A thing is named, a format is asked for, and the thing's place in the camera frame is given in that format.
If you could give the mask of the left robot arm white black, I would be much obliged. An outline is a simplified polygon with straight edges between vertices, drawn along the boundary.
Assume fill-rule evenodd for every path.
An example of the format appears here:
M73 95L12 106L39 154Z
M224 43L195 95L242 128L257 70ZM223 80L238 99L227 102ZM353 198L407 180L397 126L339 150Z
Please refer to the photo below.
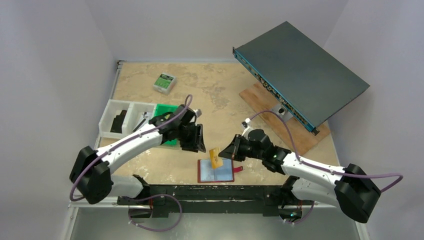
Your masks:
M200 109L181 104L174 112L152 117L137 131L108 146L82 148L69 176L73 184L69 199L94 205L112 196L145 196L148 184L142 177L114 176L114 172L141 153L172 140L178 140L183 151L206 152L203 125L196 122L201 114Z

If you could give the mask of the grey card black stripe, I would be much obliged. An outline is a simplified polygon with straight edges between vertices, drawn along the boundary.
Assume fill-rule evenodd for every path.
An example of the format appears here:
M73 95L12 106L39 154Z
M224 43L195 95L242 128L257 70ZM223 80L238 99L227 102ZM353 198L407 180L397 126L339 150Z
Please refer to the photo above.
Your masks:
M137 122L137 124L135 125L134 129L132 130L132 132L136 132L138 129L140 129L152 116L152 112L143 112L139 118L139 121Z

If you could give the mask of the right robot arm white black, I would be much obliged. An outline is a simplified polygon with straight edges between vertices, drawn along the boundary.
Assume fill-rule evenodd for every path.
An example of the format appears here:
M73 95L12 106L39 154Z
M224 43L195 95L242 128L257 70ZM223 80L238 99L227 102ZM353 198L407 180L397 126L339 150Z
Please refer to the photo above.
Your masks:
M273 173L288 178L281 189L290 200L314 201L339 208L347 217L367 223L382 192L357 165L326 165L273 144L262 129L254 129L249 120L244 131L236 134L219 157L242 162L260 160Z

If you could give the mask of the red card holder wallet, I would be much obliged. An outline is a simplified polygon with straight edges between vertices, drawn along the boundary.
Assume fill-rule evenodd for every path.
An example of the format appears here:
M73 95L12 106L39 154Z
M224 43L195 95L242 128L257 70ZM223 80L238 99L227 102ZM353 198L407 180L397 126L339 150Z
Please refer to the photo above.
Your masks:
M231 159L224 158L223 166L213 168L209 159L197 161L198 183L231 183L235 181L235 174L244 170L243 166L234 167Z

